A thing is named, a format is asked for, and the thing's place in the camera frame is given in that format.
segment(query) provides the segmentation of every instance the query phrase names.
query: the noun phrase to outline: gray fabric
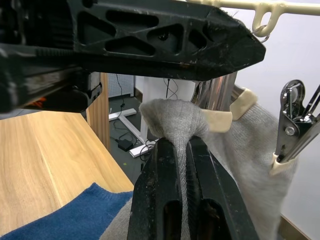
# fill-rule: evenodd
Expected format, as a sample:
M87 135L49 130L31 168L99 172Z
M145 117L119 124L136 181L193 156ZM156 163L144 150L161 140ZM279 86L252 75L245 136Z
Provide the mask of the gray fabric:
M280 222L280 210L287 194L296 163L270 176L272 153L277 141L278 122L261 106L253 106L227 133L209 133L205 118L197 106L181 100L156 99L140 106L151 132L171 141L178 156L183 196L181 239L189 237L186 198L186 145L199 136L223 167L235 179L249 215L261 240L274 240ZM130 208L126 205L114 218L100 240L125 240Z

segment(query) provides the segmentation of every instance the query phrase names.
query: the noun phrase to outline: desk leg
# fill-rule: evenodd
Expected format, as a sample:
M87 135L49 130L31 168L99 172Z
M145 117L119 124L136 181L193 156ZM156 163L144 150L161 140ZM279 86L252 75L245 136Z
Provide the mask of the desk leg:
M108 99L108 75L100 73L102 93L86 109L86 118L89 126L98 136L107 150L110 149L109 138L109 99Z

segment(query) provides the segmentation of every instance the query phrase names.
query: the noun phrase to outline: sock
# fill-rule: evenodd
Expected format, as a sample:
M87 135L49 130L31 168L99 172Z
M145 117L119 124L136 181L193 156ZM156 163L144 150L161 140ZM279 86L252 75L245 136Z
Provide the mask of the sock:
M200 108L190 102L156 99L141 104L140 111L152 134L166 137L177 151L183 205L181 239L190 239L185 152L193 135L205 141L234 178L259 238L276 239L281 205L297 164L274 176L269 174L278 130L278 121L269 112L256 104L234 121L228 132L207 134L207 123ZM130 211L131 208L125 206L110 224L117 227L108 227L100 240L111 240L112 236L122 236L115 239L125 240L128 226L122 227L122 223L128 221L129 224Z
M98 240L132 194L111 193L93 183L59 210L0 240Z

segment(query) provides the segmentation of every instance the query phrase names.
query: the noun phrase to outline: metal clip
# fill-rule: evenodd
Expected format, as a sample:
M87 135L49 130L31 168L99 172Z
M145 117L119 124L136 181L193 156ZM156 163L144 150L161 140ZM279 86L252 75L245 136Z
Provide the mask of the metal clip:
M306 108L304 98L305 86L300 80L292 80L282 89L275 150L278 163L294 159L320 133L320 114L313 115L320 102L320 85Z

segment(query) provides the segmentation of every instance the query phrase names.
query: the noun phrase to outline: power adapter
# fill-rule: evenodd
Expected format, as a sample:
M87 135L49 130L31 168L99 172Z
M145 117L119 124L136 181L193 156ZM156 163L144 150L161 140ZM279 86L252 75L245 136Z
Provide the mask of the power adapter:
M120 148L121 150L128 152L128 150L130 150L133 147L133 143L127 139L123 139L123 140L116 140L118 143L118 148Z

